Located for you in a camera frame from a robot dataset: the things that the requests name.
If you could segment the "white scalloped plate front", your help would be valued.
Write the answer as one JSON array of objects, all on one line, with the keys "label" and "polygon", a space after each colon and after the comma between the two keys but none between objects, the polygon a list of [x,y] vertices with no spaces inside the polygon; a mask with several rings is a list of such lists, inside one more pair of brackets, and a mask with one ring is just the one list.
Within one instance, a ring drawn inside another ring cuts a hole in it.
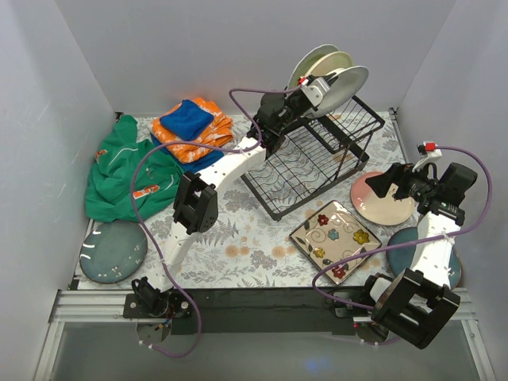
[{"label": "white scalloped plate front", "polygon": [[338,48],[332,44],[322,44],[313,48],[297,63],[287,83],[287,89],[296,87],[299,79],[315,64],[320,58],[330,53],[337,52]]}]

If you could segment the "white scalloped plate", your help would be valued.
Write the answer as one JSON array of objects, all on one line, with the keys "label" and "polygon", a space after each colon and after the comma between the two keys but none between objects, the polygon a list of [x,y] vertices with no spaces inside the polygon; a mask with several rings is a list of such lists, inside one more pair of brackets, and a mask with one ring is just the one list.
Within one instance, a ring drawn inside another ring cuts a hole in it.
[{"label": "white scalloped plate", "polygon": [[344,105],[366,83],[369,70],[365,66],[352,66],[337,68],[326,75],[318,76],[311,84],[311,90],[317,90],[312,94],[312,99],[317,99],[314,105],[305,114],[308,118],[318,118],[330,114]]},{"label": "white scalloped plate", "polygon": [[320,58],[330,53],[337,52],[338,48],[332,44],[322,44],[313,48],[297,63],[287,83],[287,89],[296,87],[299,79],[315,64]]}]

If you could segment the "cream and green round plate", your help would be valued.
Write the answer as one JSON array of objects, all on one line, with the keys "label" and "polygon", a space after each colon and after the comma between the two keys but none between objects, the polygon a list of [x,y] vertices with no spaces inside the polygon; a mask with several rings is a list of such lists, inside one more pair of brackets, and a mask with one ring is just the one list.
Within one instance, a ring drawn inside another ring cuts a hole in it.
[{"label": "cream and green round plate", "polygon": [[353,65],[352,57],[346,52],[331,52],[313,63],[306,76],[324,76],[331,71],[346,69]]}]

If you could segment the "white scalloped plate back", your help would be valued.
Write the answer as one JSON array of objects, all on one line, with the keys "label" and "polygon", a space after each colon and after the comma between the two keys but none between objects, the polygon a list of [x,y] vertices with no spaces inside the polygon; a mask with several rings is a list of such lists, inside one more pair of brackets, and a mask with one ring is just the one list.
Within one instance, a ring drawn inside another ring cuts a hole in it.
[{"label": "white scalloped plate back", "polygon": [[312,99],[317,99],[314,105],[305,114],[308,118],[318,118],[330,114],[344,105],[366,83],[369,70],[365,66],[352,66],[337,68],[326,75],[318,76],[311,84],[311,90],[317,90],[312,94]]}]

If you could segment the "square floral plate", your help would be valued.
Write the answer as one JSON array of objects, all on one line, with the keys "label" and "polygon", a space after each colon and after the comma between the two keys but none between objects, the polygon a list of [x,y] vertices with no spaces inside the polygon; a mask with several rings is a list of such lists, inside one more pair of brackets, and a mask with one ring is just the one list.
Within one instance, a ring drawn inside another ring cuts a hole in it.
[{"label": "square floral plate", "polygon": [[290,234],[318,269],[381,246],[381,241],[339,202],[331,201]]}]

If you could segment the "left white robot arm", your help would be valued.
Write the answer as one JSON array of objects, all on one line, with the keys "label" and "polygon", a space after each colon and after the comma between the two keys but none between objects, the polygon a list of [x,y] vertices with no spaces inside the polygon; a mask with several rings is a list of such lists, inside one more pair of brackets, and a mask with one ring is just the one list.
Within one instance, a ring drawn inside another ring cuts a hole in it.
[{"label": "left white robot arm", "polygon": [[218,217],[218,198],[237,179],[273,155],[283,143],[287,126],[316,110],[323,97],[309,96],[302,89],[262,91],[262,101],[252,127],[235,148],[227,148],[215,164],[198,173],[186,172],[179,182],[173,203],[170,237],[156,251],[168,281],[162,288],[143,277],[133,281],[137,304],[151,317],[171,317],[177,310],[167,291],[174,287],[193,306],[192,297],[175,281],[174,275],[191,245],[210,229]]}]

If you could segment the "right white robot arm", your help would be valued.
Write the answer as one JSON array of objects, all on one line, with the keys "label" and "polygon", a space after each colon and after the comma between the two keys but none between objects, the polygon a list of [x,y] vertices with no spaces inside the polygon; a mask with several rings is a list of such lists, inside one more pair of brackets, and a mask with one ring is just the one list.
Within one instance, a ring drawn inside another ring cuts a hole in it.
[{"label": "right white robot arm", "polygon": [[416,168],[396,163],[385,173],[367,179],[367,185],[380,198],[396,185],[394,199],[412,198],[422,218],[411,265],[394,279],[370,276],[359,296],[360,308],[374,322],[419,349],[430,344],[460,306],[460,296],[452,292],[448,277],[451,235],[464,224],[460,203],[478,177],[457,163],[450,164],[439,179],[428,174],[428,165]]}]

